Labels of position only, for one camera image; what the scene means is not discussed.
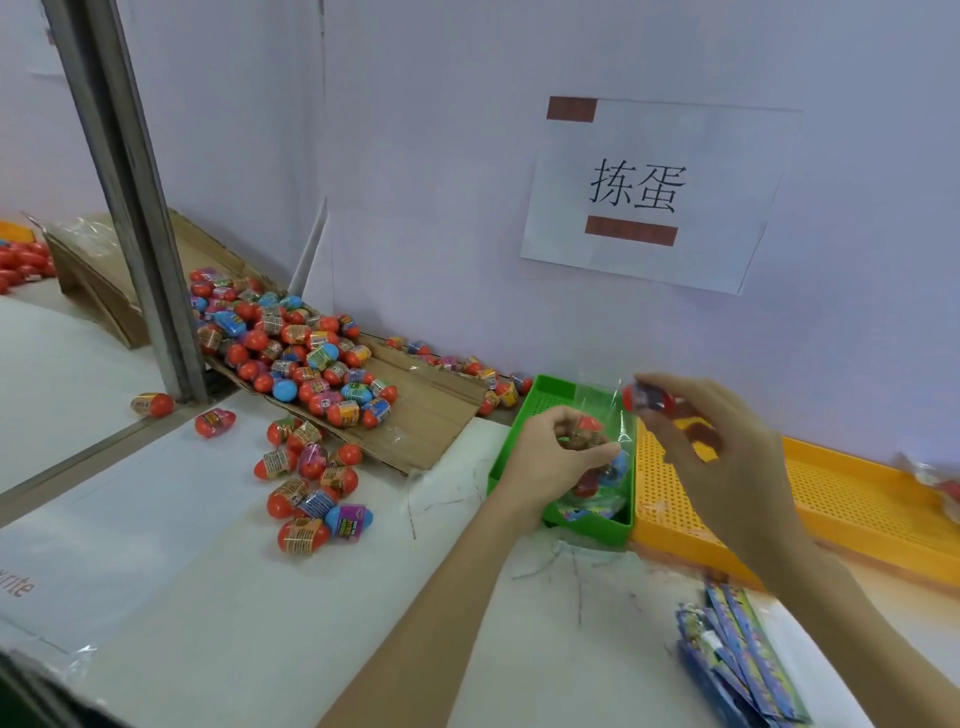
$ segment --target cardboard box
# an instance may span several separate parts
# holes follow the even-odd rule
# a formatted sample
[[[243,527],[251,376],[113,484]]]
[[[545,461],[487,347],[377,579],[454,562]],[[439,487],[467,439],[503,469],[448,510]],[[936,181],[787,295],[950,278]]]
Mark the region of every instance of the cardboard box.
[[[266,288],[282,292],[272,280],[173,209],[170,222],[184,279],[190,271],[209,266],[232,278],[259,279]],[[96,313],[128,349],[149,344],[143,309],[109,214],[43,228],[43,237],[57,266],[63,295]]]
[[[231,278],[256,278],[267,290],[282,290],[250,267],[210,235],[174,210],[170,219],[180,251],[184,277],[196,268],[212,267]],[[108,328],[131,349],[150,343],[142,309],[133,290],[127,262],[120,250],[108,215],[85,218],[82,222],[44,230],[60,278],[60,289],[75,302],[95,308]],[[432,468],[461,430],[476,415],[483,402],[486,383],[426,366],[414,356],[384,346],[381,339],[361,335],[373,358],[365,367],[375,376],[394,384],[399,399],[390,416],[376,429],[363,426],[349,429],[331,427],[295,402],[281,402],[261,395],[240,379],[223,361],[207,357],[206,363],[237,386],[266,397],[335,433],[348,443],[359,445],[373,458],[405,474]],[[264,451],[270,446],[266,437]]]

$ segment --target green plastic basket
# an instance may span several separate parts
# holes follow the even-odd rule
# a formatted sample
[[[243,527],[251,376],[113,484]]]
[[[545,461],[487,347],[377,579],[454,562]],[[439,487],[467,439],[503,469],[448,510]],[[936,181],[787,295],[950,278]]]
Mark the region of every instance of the green plastic basket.
[[[624,417],[620,397],[615,392],[588,387],[583,384],[578,385],[572,381],[557,379],[553,376],[539,375],[527,395],[526,401],[516,415],[516,421],[514,426],[510,428],[507,441],[503,444],[496,462],[490,469],[488,495],[500,481],[503,468],[507,464],[510,453],[514,450],[514,444],[523,423],[526,422],[528,417],[544,412],[558,404],[576,407],[596,417],[603,423],[605,431],[613,439],[616,439],[617,435],[620,434],[621,423],[633,422],[633,418]],[[560,515],[556,503],[550,503],[543,511],[543,520],[547,523],[561,525],[575,533],[590,536],[610,546],[626,544],[630,538],[630,532],[634,529],[634,466],[636,458],[631,451],[627,452],[627,462],[630,464],[626,475],[630,496],[627,498],[627,504],[624,508],[612,519],[605,519],[588,513],[582,518],[570,522]]]

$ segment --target left hand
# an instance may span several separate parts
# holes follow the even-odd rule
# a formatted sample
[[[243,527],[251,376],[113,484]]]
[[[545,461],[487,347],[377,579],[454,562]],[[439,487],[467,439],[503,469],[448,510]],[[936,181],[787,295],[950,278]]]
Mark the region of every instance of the left hand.
[[[560,447],[557,438],[573,434],[583,416],[560,406],[524,423],[491,501],[518,516],[525,529],[536,528],[543,508],[576,485],[581,475],[610,464],[620,453],[619,443],[584,450]]]

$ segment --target person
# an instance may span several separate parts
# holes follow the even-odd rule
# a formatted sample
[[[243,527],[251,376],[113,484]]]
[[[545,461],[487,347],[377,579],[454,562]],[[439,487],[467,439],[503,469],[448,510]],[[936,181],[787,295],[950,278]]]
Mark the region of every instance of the person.
[[[639,417],[660,441],[711,531],[804,627],[876,728],[960,727],[960,691],[876,610],[846,568],[804,531],[780,435],[738,395],[708,379],[637,375],[681,400],[668,419]],[[517,540],[617,443],[562,449],[582,413],[531,417],[496,489],[382,645],[318,728],[441,728],[457,698],[497,576]],[[683,429],[673,420],[699,417]],[[718,457],[704,462],[701,442]]]

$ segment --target gray metal post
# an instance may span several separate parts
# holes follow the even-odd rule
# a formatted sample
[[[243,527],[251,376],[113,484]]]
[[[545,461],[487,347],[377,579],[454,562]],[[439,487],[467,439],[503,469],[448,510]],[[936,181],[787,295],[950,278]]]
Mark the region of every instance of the gray metal post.
[[[207,401],[204,363],[114,0],[42,0],[167,393]]]

